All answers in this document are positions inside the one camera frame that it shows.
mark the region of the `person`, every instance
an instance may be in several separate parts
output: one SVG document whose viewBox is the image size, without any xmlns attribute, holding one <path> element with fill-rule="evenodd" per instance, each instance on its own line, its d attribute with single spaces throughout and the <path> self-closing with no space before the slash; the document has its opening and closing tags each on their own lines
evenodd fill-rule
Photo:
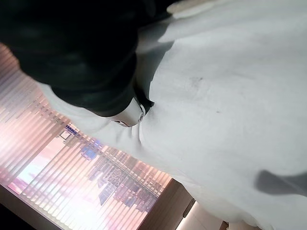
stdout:
<svg viewBox="0 0 307 230">
<path fill-rule="evenodd" d="M 133 126 L 153 105 L 133 80 L 137 31 L 168 17 L 173 2 L 3 0 L 0 41 L 59 98 Z"/>
<path fill-rule="evenodd" d="M 306 19 L 305 0 L 214 0 L 141 28 L 135 78 L 154 105 L 132 127 L 38 85 L 84 133 L 170 174 L 220 219 L 304 230 Z"/>
</svg>

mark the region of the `vertical blind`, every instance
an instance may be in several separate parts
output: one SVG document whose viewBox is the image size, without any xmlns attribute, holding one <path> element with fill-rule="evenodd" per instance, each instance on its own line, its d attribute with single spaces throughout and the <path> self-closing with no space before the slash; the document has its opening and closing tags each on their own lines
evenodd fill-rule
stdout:
<svg viewBox="0 0 307 230">
<path fill-rule="evenodd" d="M 63 229 L 135 230 L 170 177 L 83 134 L 0 44 L 0 183 Z"/>
</svg>

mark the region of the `white shirt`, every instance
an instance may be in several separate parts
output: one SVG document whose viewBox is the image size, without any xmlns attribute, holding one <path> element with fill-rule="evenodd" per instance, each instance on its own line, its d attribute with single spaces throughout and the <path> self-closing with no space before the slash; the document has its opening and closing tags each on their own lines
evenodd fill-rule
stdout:
<svg viewBox="0 0 307 230">
<path fill-rule="evenodd" d="M 217 217 L 306 229 L 307 197 L 255 183 L 262 170 L 307 171 L 307 1 L 210 1 L 141 31 L 138 55 L 143 76 L 161 62 L 155 105 L 132 128 L 41 88 L 84 133 L 169 173 Z"/>
</svg>

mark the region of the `window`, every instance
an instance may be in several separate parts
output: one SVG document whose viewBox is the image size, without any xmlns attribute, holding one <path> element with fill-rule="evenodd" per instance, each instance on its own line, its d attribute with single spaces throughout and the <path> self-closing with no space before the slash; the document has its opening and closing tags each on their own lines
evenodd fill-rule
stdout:
<svg viewBox="0 0 307 230">
<path fill-rule="evenodd" d="M 0 44 L 0 183 L 63 229 L 137 229 L 170 177 L 53 111 Z"/>
</svg>

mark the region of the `white wall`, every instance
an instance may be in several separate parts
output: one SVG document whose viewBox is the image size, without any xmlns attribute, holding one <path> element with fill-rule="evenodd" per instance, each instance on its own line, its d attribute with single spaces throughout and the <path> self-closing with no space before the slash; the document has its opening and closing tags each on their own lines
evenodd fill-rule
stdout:
<svg viewBox="0 0 307 230">
<path fill-rule="evenodd" d="M 222 220 L 206 212 L 195 202 L 186 218 L 177 227 L 177 230 L 219 230 Z"/>
<path fill-rule="evenodd" d="M 241 223 L 229 223 L 229 230 L 261 230 L 257 227 L 252 227 L 244 222 Z"/>
</svg>

